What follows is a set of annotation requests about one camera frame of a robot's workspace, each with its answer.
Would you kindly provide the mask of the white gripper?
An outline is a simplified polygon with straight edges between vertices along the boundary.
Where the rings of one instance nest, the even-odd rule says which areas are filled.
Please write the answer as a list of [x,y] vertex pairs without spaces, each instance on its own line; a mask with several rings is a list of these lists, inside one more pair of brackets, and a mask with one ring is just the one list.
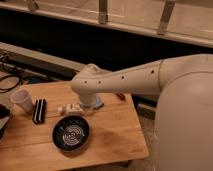
[[67,104],[66,106],[61,106],[58,108],[58,112],[60,114],[66,115],[82,115],[81,109],[83,110],[85,115],[92,115],[96,110],[96,104],[83,104],[81,103],[80,106],[77,104]]

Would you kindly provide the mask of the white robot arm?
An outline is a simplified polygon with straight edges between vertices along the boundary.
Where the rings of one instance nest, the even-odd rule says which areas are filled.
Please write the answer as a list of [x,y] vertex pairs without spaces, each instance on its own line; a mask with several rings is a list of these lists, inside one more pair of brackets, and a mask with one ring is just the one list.
[[116,72],[85,66],[71,80],[80,104],[99,93],[154,95],[155,171],[213,171],[213,54],[161,59]]

